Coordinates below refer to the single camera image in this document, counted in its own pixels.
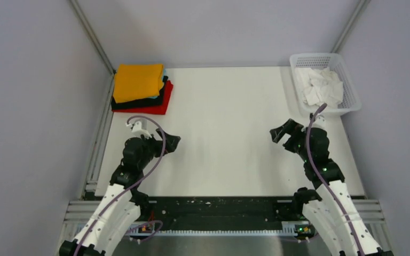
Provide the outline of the white t shirt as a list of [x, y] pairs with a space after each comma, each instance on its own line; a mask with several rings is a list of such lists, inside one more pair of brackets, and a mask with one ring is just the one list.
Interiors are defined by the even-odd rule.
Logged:
[[321, 106], [325, 103], [328, 107], [337, 108], [343, 102], [343, 82], [329, 67], [297, 67], [294, 75], [298, 80], [299, 95], [307, 106]]

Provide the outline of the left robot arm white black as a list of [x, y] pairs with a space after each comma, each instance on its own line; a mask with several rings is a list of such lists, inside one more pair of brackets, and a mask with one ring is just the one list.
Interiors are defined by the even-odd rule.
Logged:
[[130, 226], [149, 216], [148, 196], [138, 191], [144, 168], [154, 158], [173, 153], [181, 138], [160, 128], [160, 140], [144, 129], [133, 127], [132, 132], [101, 202], [82, 230], [71, 241], [63, 241], [59, 255], [112, 255]]

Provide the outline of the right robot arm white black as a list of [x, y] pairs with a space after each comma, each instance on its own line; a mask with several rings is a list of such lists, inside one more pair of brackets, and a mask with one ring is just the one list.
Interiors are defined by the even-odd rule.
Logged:
[[329, 138], [323, 122], [316, 118], [303, 126], [293, 119], [271, 129], [278, 143], [288, 135], [285, 150], [303, 161], [307, 179], [313, 189], [300, 188], [294, 193], [292, 214], [308, 220], [332, 255], [393, 255], [370, 234], [345, 183], [345, 177], [329, 156]]

